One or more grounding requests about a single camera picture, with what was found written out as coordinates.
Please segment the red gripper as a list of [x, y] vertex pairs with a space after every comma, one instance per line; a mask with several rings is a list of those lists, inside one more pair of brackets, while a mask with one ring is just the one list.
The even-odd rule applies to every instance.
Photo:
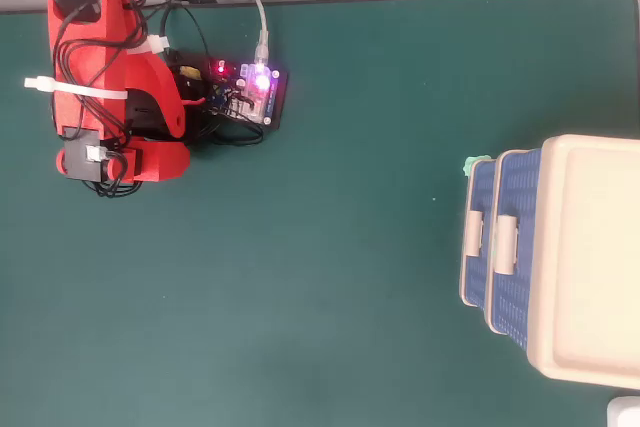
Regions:
[[[127, 161], [123, 182], [159, 181], [159, 143], [131, 141], [120, 154]], [[167, 143], [164, 154], [164, 179], [181, 177], [190, 166], [190, 151], [181, 142]]]

